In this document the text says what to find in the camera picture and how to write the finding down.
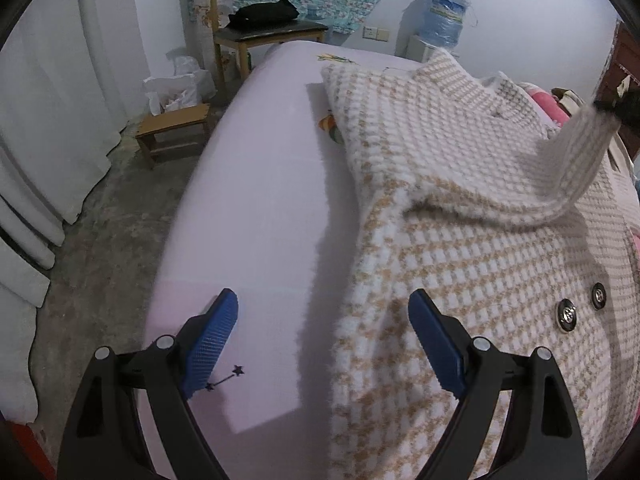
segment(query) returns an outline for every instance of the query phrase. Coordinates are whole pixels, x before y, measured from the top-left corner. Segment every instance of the light switch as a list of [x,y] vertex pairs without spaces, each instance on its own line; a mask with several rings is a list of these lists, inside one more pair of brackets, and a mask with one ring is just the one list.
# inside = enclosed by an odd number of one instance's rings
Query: light switch
[[367,40],[375,40],[378,36],[378,30],[376,27],[365,27],[362,31],[362,37]]
[[389,31],[386,28],[379,28],[376,39],[378,41],[389,41]]

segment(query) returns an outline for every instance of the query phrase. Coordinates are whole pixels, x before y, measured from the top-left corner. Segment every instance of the bed sheet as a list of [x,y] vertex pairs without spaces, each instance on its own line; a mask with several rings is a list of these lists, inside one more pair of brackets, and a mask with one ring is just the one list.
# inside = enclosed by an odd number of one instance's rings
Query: bed sheet
[[[239,319],[212,380],[245,375],[190,407],[232,480],[326,480],[333,325],[348,284],[358,205],[320,69],[418,63],[307,41],[272,51],[216,127],[178,208],[150,301],[145,341],[176,333],[224,287]],[[157,471],[174,478],[144,393]]]

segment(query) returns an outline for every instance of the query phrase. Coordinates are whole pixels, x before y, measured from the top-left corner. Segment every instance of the brown door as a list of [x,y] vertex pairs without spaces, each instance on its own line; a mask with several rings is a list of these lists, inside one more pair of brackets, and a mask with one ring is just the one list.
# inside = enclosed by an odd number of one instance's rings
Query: brown door
[[[616,89],[627,75],[631,75],[631,88],[640,86],[638,84],[640,81],[640,45],[636,43],[623,23],[620,23],[616,31],[614,41],[609,67],[598,89],[598,99],[617,98]],[[620,128],[620,137],[631,160],[635,160],[636,155],[640,152],[640,137],[636,137],[626,126]]]

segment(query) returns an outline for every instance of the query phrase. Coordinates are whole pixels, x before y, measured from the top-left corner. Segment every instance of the coat button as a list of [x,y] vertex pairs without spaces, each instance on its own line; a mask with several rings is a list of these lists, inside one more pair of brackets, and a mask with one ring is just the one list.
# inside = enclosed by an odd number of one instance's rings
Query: coat button
[[578,321],[578,315],[575,311],[575,305],[564,298],[564,300],[558,303],[558,325],[565,332],[571,332],[575,328],[575,324]]
[[604,285],[602,283],[596,283],[593,285],[591,289],[591,303],[596,308],[596,310],[600,310],[604,308],[607,303],[607,291],[604,289]]

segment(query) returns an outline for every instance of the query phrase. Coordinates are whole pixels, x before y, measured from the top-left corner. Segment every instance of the houndstooth jacket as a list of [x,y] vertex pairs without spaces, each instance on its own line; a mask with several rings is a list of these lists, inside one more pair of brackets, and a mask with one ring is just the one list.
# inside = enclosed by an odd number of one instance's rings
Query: houndstooth jacket
[[[606,156],[618,120],[587,106],[549,129],[508,78],[488,90],[444,50],[411,78],[342,64],[322,76],[361,216],[335,332],[330,477],[412,480],[456,407],[408,323],[417,288],[501,351],[552,350],[597,475],[640,398],[640,206]],[[556,323],[564,298],[577,310],[569,333]],[[508,402],[504,392],[476,474]]]

